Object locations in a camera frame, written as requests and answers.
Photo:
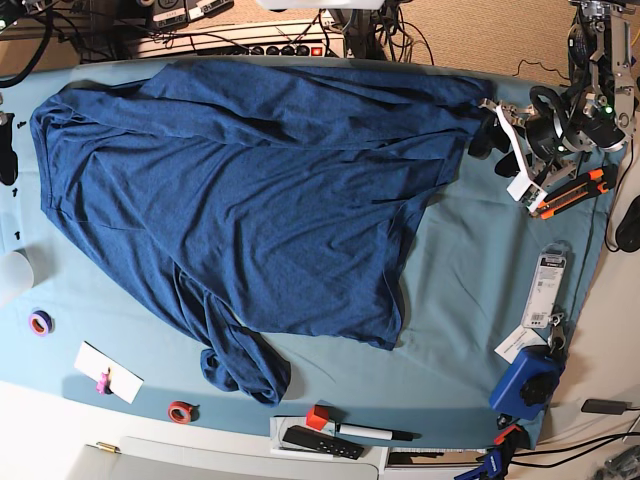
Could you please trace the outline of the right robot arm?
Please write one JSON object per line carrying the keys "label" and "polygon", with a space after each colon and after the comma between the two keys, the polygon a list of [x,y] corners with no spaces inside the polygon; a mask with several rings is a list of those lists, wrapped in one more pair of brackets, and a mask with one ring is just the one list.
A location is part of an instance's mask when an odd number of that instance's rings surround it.
{"label": "right robot arm", "polygon": [[[55,1],[2,1],[1,2],[1,40],[21,41],[35,40],[38,28],[42,28],[42,36],[38,47],[24,68],[12,77],[1,79],[1,91],[17,86],[34,70],[45,53],[54,30],[53,6]],[[4,32],[22,20],[33,20],[35,27],[26,27],[26,32],[5,35]],[[14,113],[1,112],[1,183],[13,185],[18,177],[18,156],[13,149]]]}

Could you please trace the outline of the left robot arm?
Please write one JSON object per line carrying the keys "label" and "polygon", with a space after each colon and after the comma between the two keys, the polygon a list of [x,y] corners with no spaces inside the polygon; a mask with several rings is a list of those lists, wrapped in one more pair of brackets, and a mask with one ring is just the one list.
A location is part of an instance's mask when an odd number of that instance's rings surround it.
{"label": "left robot arm", "polygon": [[485,119],[469,146],[484,159],[503,153],[496,172],[528,177],[535,194],[578,175],[578,162],[594,149],[615,152],[635,132],[630,17],[636,1],[576,1],[567,36],[568,84],[556,91],[536,85],[530,104],[518,107],[486,99]]}

